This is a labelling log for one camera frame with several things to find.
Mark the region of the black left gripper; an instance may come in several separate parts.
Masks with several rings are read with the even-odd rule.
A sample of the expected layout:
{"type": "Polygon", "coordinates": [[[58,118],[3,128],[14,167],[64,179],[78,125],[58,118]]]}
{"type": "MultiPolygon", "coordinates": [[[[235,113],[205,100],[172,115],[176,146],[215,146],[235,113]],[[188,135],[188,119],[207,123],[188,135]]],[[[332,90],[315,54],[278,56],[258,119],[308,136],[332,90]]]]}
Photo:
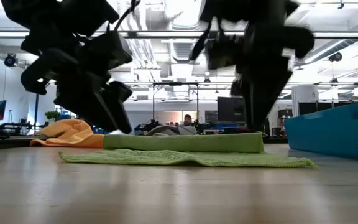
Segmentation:
{"type": "Polygon", "coordinates": [[[46,85],[55,80],[59,105],[107,131],[132,131],[124,102],[132,90],[122,82],[111,82],[110,56],[93,51],[78,51],[72,56],[63,51],[46,51],[22,73],[23,87],[44,95],[46,85]]]}

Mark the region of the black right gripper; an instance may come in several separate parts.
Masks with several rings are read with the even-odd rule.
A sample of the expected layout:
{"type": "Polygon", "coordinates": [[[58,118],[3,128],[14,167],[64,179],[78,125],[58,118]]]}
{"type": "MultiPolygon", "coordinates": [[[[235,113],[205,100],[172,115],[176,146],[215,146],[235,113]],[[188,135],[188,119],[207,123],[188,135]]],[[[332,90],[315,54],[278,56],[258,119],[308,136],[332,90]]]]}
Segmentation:
{"type": "MultiPolygon", "coordinates": [[[[252,85],[252,129],[259,129],[265,122],[279,94],[293,74],[289,66],[290,56],[284,49],[294,51],[295,58],[303,59],[314,47],[314,35],[305,27],[297,26],[249,26],[244,31],[241,58],[241,74],[251,75],[270,68],[272,72],[261,73],[252,85]]],[[[244,120],[251,127],[250,96],[248,84],[235,79],[231,96],[242,98],[244,120]]]]}

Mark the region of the grey microfiber towel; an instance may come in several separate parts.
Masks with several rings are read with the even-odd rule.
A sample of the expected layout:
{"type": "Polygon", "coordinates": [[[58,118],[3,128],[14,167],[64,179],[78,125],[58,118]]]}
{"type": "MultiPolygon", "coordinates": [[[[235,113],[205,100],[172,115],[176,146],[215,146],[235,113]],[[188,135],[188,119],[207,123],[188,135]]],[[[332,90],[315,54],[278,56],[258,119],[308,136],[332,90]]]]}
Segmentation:
{"type": "Polygon", "coordinates": [[[146,136],[176,136],[176,135],[196,135],[197,130],[192,126],[157,126],[149,131],[146,136]]]}

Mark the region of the teal plastic basket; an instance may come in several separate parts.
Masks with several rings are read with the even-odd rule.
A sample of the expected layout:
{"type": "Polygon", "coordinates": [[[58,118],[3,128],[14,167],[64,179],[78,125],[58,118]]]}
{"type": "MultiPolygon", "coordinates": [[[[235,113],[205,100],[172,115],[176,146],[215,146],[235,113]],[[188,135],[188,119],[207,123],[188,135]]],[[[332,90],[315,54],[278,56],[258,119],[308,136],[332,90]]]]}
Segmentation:
{"type": "Polygon", "coordinates": [[[292,149],[358,159],[358,103],[288,119],[285,129],[292,149]]]}

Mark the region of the lime green microfiber towel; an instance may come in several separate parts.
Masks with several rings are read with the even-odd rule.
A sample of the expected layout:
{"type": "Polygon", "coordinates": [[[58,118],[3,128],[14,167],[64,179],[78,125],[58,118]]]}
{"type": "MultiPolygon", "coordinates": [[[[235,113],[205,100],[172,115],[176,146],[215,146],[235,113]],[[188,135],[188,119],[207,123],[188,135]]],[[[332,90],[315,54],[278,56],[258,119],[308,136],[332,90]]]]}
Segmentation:
{"type": "Polygon", "coordinates": [[[269,154],[261,133],[130,136],[108,135],[100,151],[69,154],[59,152],[68,163],[205,167],[315,168],[307,158],[269,154]]]}

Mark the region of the orange microfiber towel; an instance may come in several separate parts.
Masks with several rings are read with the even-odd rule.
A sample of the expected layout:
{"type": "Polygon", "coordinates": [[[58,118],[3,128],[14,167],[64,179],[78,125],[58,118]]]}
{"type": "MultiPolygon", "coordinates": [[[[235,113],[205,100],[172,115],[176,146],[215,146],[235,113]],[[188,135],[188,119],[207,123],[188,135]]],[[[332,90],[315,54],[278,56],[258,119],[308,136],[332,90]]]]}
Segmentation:
{"type": "Polygon", "coordinates": [[[91,126],[80,119],[63,119],[41,129],[46,140],[33,139],[30,147],[103,148],[103,134],[95,134],[91,126]]]}

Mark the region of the black background screen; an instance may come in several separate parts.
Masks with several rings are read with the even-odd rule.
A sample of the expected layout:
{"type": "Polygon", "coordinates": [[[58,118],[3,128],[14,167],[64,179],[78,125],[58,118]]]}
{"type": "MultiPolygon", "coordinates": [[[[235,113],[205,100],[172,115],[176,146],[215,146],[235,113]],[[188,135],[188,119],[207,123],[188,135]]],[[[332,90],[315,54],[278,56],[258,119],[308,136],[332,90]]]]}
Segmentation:
{"type": "Polygon", "coordinates": [[[218,97],[218,120],[244,123],[246,121],[244,100],[239,97],[218,97]]]}

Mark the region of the small background potted plant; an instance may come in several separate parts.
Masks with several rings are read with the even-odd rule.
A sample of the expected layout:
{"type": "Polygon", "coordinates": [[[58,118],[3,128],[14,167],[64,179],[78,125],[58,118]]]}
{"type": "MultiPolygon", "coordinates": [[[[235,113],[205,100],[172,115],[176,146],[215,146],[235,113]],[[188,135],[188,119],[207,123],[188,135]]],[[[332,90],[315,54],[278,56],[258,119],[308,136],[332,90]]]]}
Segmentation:
{"type": "Polygon", "coordinates": [[[50,123],[54,123],[60,119],[60,113],[58,111],[47,111],[45,117],[50,123]]]}

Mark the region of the black cabinets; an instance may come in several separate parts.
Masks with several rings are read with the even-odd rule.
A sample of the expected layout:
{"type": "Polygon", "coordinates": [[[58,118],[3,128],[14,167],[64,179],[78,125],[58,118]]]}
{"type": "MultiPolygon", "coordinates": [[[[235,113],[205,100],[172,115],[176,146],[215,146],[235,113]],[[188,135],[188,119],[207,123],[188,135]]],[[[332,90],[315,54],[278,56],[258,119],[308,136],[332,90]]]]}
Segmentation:
{"type": "Polygon", "coordinates": [[[339,102],[314,101],[314,102],[310,102],[310,103],[299,103],[298,111],[299,111],[299,115],[301,116],[301,115],[305,115],[305,114],[315,113],[315,112],[323,111],[323,110],[329,110],[332,108],[337,108],[340,106],[350,105],[350,104],[356,104],[356,102],[355,101],[339,101],[339,102]]]}

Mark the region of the person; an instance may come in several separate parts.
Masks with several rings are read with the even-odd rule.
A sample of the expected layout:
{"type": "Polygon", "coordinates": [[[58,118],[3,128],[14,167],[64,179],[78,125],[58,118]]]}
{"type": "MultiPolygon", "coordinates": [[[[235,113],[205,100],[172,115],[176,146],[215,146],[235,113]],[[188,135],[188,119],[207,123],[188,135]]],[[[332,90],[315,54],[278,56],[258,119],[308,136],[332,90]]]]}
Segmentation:
{"type": "Polygon", "coordinates": [[[186,114],[184,117],[183,124],[178,126],[178,130],[181,135],[194,135],[197,134],[197,130],[192,125],[192,119],[189,114],[186,114]]]}

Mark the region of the long ceiling light bar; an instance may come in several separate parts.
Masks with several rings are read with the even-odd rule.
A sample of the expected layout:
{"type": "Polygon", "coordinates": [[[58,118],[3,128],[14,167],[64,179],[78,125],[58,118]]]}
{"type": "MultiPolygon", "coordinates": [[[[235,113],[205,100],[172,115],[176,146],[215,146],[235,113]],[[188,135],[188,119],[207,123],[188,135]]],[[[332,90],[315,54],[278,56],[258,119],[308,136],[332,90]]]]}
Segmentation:
{"type": "MultiPolygon", "coordinates": [[[[119,31],[119,33],[129,39],[196,39],[202,32],[200,31],[119,31]]],[[[29,35],[27,31],[1,31],[0,39],[23,39],[29,35]]],[[[317,39],[358,39],[358,31],[346,32],[313,32],[317,39]]]]}

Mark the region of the black aluminium table frame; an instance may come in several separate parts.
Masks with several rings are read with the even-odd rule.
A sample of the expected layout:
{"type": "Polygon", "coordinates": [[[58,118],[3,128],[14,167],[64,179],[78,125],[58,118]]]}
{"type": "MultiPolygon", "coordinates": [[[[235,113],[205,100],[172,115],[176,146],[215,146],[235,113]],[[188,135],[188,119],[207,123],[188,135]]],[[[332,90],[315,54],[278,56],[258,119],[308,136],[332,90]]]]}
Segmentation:
{"type": "MultiPolygon", "coordinates": [[[[38,139],[32,136],[13,136],[9,139],[0,139],[0,149],[9,149],[17,147],[28,147],[31,140],[38,139]]],[[[287,144],[287,138],[263,137],[266,144],[287,144]]]]}

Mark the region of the silver ceiling duct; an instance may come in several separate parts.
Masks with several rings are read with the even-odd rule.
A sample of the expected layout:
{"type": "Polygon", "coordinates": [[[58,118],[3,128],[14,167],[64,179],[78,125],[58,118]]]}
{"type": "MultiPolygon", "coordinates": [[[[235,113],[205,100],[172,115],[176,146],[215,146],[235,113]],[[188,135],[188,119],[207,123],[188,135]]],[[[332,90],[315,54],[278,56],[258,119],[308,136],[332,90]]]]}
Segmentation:
{"type": "Polygon", "coordinates": [[[170,30],[195,30],[205,0],[163,0],[170,30]]]}

